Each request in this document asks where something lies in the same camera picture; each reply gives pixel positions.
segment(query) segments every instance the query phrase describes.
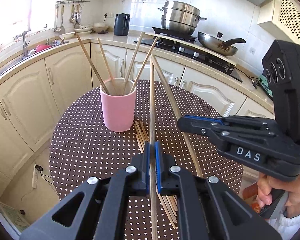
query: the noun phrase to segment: utensil rack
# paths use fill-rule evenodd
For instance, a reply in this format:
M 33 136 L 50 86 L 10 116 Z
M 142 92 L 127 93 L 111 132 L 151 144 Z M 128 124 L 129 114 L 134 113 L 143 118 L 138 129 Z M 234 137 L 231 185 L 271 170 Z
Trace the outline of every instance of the utensil rack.
M 68 6 L 72 3 L 82 3 L 84 5 L 85 2 L 90 2 L 91 0 L 56 0 L 56 4 L 68 4 Z

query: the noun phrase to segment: camera lens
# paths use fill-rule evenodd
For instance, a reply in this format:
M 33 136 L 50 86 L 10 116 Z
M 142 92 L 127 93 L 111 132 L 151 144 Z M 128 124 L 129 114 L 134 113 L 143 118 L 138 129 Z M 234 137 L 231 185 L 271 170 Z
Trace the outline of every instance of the camera lens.
M 284 65 L 282 63 L 282 60 L 277 58 L 277 67 L 278 67 L 278 73 L 279 76 L 284 79 L 284 77 L 286 76 L 286 71 L 284 69 Z
M 270 74 L 273 79 L 273 82 L 276 84 L 278 82 L 278 74 L 273 63 L 270 64 Z
M 271 77 L 270 77 L 270 73 L 269 73 L 268 69 L 266 69 L 266 78 L 267 78 L 268 83 L 270 83 L 271 82 Z

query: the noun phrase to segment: cup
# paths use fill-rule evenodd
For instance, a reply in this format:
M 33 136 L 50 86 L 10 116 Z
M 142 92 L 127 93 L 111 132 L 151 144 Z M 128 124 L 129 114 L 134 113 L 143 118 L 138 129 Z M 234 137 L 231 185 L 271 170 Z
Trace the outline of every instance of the cup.
M 137 87 L 130 92 L 133 82 L 128 81 L 123 96 L 115 95 L 111 80 L 104 82 L 110 95 L 100 86 L 101 105 L 105 126 L 113 132 L 123 132 L 133 125 L 134 108 L 136 104 Z M 121 94 L 124 78 L 114 78 L 116 91 Z

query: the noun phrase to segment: brown polka dot tablecloth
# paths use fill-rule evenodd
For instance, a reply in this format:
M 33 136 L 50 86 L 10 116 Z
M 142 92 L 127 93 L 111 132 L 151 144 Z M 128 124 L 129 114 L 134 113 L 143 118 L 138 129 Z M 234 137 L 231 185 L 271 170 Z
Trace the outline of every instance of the brown polka dot tablecloth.
M 181 114 L 217 117 L 218 112 L 198 96 L 171 86 Z M 156 139 L 161 141 L 163 153 L 173 155 L 177 165 L 195 172 L 191 156 L 168 97 L 160 82 L 155 82 Z M 134 119 L 142 121 L 149 131 L 149 80 L 139 80 Z M 100 179 L 112 176 L 130 164 L 133 155 L 140 154 L 134 126 L 116 133 L 104 126 L 100 89 L 96 88 L 75 101 L 57 124 L 50 145 L 50 173 L 60 200 L 88 177 Z M 215 175 L 237 194 L 240 190 L 242 165 L 219 156 L 216 147 L 206 137 L 189 134 L 203 175 Z M 157 197 L 158 237 L 179 239 L 178 228 L 173 229 Z M 125 239 L 150 240 L 150 199 L 130 197 Z

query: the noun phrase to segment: white lettering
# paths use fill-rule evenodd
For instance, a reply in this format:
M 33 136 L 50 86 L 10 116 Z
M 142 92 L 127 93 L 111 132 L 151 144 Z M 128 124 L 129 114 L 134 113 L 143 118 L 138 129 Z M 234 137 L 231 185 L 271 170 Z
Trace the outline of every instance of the white lettering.
M 241 155 L 243 153 L 243 148 L 238 147 L 237 154 Z
M 254 160 L 255 160 L 256 162 L 260 160 L 260 153 L 257 153 L 257 154 L 256 154 L 256 157 L 254 158 Z
M 245 155 L 245 157 L 247 157 L 247 156 L 249 157 L 249 159 L 251 159 L 251 152 L 250 151 L 248 151 L 247 154 Z

